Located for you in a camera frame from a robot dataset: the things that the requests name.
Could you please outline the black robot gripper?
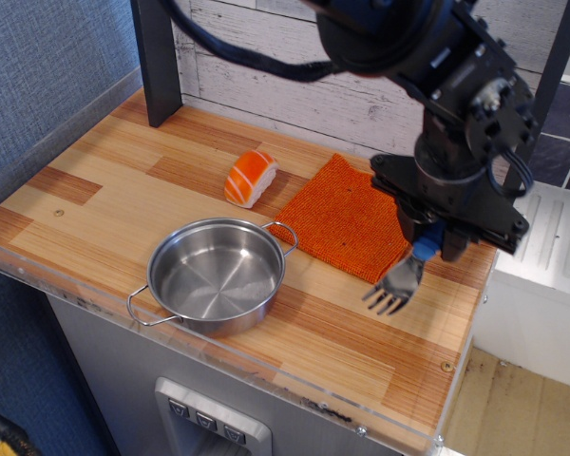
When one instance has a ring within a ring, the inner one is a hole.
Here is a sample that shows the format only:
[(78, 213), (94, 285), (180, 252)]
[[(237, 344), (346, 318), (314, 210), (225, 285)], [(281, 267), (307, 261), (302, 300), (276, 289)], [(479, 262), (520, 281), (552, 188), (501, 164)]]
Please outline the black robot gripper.
[(446, 224), (443, 261), (458, 261), (471, 242), (513, 254), (529, 230), (463, 143), (421, 137), (412, 156), (378, 154), (370, 168), (372, 186), (395, 198), (401, 232), (410, 244), (437, 221)]

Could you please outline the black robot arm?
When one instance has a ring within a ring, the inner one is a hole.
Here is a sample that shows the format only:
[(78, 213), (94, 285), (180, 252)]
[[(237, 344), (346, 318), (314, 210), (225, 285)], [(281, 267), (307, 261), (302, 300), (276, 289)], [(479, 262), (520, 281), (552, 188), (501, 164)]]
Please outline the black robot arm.
[(410, 157), (370, 159), (374, 188), (394, 197), (405, 238), (442, 225), (442, 258), (472, 242), (514, 253), (529, 225), (513, 202), (533, 178), (517, 151), (535, 141), (533, 94), (504, 42), (470, 1), (314, 1), (335, 66), (383, 76), (424, 109)]

